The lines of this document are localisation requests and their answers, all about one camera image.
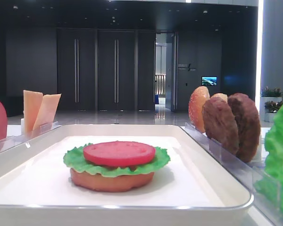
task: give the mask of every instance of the tomato slice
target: tomato slice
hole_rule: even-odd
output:
[[[87,146],[83,154],[87,161],[97,165],[127,167],[152,161],[155,148],[138,142],[114,141]]]

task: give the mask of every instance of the open doorway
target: open doorway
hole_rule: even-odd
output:
[[[172,33],[156,34],[155,49],[155,108],[171,110],[172,93]]]

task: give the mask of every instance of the wall-mounted screen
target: wall-mounted screen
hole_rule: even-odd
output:
[[[217,77],[202,77],[201,78],[202,86],[216,86],[217,85]]]

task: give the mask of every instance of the clear acrylic holder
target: clear acrylic holder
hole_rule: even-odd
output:
[[[33,139],[37,136],[40,136],[52,129],[55,129],[58,127],[58,122],[53,122],[53,123],[47,123],[44,125],[41,125],[39,128],[33,130],[30,133],[27,134],[23,134],[20,136],[11,136],[11,137],[7,137],[5,139],[0,140],[0,153],[15,147],[19,144],[25,143],[27,141],[29,141],[30,139]]]
[[[220,143],[207,138],[195,129],[190,123],[185,124],[184,130],[202,146],[217,162],[219,162],[229,173],[231,173],[241,184],[249,189],[255,197],[254,205],[273,224],[283,226],[283,189],[279,181],[266,174],[262,168],[263,163],[245,164],[236,156],[225,150]],[[256,189],[259,181],[264,180],[265,186],[273,191],[267,197]]]

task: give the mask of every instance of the bottom bun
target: bottom bun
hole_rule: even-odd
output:
[[[126,192],[132,188],[141,187],[150,183],[154,172],[149,174],[122,175],[115,178],[106,178],[101,174],[91,175],[87,172],[78,173],[70,169],[71,180],[77,186],[85,187],[98,192]]]

